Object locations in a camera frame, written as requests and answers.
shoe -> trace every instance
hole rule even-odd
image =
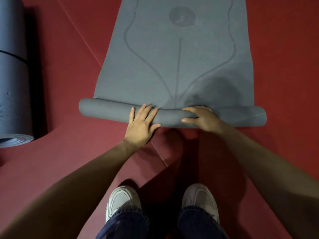
[[[107,222],[118,209],[131,206],[142,208],[141,201],[135,189],[130,186],[117,187],[108,199],[105,222]]]
[[[192,184],[186,189],[181,207],[183,208],[190,205],[201,207],[203,210],[209,213],[219,224],[219,214],[216,201],[205,185]]]

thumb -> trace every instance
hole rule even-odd
[[[183,118],[181,120],[182,123],[187,123],[187,124],[196,124],[197,123],[197,118],[190,118],[190,117],[187,117],[187,118]]]
[[[159,128],[160,126],[161,126],[161,124],[153,124],[153,125],[151,125],[151,127],[150,127],[150,133],[153,134],[153,132],[154,132],[157,128]]]

hand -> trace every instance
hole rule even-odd
[[[156,116],[158,109],[155,108],[149,115],[152,106],[146,107],[146,104],[138,110],[134,118],[135,108],[132,107],[130,112],[129,125],[126,130],[125,138],[127,142],[132,144],[137,150],[144,146],[151,138],[153,132],[161,126],[161,124],[153,124],[152,120]]]
[[[195,124],[206,132],[218,132],[223,122],[205,106],[189,106],[183,109],[195,113],[197,118],[183,118],[182,123]]]

gray yoga mat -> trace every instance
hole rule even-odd
[[[0,148],[34,139],[24,10],[21,0],[0,0]]]
[[[181,109],[206,105],[233,126],[262,126],[253,81],[245,0],[122,0],[94,99],[79,108],[128,122],[147,103],[154,122],[191,127]]]

blue jeans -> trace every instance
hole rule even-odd
[[[206,211],[193,205],[181,210],[177,226],[185,239],[228,238],[221,226]],[[126,238],[151,238],[149,219],[139,208],[118,210],[96,236],[96,239]]]

